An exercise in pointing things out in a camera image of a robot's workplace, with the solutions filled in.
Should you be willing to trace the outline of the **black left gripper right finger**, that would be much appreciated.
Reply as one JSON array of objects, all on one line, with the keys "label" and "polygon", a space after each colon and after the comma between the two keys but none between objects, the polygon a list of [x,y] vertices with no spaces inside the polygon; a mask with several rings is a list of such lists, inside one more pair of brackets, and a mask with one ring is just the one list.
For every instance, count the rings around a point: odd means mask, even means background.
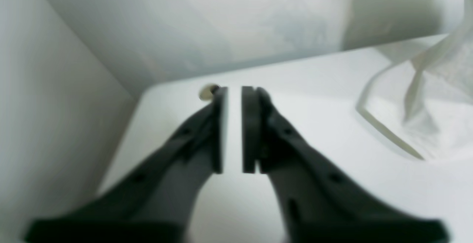
[{"label": "black left gripper right finger", "polygon": [[263,88],[243,87],[243,172],[276,193],[291,243],[447,243],[443,223],[405,214],[311,147]]}]

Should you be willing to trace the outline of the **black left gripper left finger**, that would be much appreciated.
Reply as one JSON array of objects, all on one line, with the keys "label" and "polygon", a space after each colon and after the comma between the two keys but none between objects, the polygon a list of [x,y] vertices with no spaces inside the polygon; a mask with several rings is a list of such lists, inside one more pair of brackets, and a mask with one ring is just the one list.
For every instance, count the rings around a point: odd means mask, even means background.
[{"label": "black left gripper left finger", "polygon": [[98,199],[34,221],[28,243],[182,243],[201,188],[223,171],[227,88],[191,115],[154,153]]}]

